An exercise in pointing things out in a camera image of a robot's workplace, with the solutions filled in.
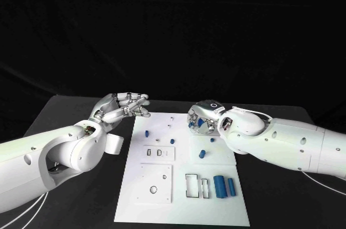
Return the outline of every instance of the small blue object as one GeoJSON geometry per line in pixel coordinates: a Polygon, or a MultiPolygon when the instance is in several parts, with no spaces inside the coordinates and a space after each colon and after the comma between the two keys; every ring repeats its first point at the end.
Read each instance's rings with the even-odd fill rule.
{"type": "Polygon", "coordinates": [[[233,179],[227,178],[227,185],[229,185],[229,192],[230,192],[230,196],[234,197],[236,195],[236,190],[234,190],[234,184],[233,184],[233,179]]]}
{"type": "Polygon", "coordinates": [[[197,126],[200,127],[203,123],[204,123],[203,119],[198,118],[198,120],[197,120],[197,126]]]}
{"type": "Polygon", "coordinates": [[[213,184],[214,184],[214,192],[217,198],[226,198],[227,197],[227,191],[226,191],[226,185],[224,185],[224,179],[221,175],[216,175],[213,177],[213,184]]]}
{"type": "Polygon", "coordinates": [[[201,150],[200,153],[198,153],[198,158],[204,158],[204,155],[206,155],[206,151],[201,150]]]}

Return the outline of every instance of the hole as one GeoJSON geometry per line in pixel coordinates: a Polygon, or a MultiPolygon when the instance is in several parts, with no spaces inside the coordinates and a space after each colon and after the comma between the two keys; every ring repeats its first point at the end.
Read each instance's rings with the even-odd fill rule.
{"type": "Polygon", "coordinates": [[[25,154],[22,156],[22,160],[24,160],[25,164],[30,166],[31,165],[31,156],[28,154],[25,154]]]}
{"type": "Polygon", "coordinates": [[[157,187],[155,187],[154,185],[149,187],[149,192],[151,192],[152,194],[157,193],[157,187]]]}
{"type": "Polygon", "coordinates": [[[299,144],[304,145],[306,143],[306,139],[302,137],[299,140],[299,144]]]}

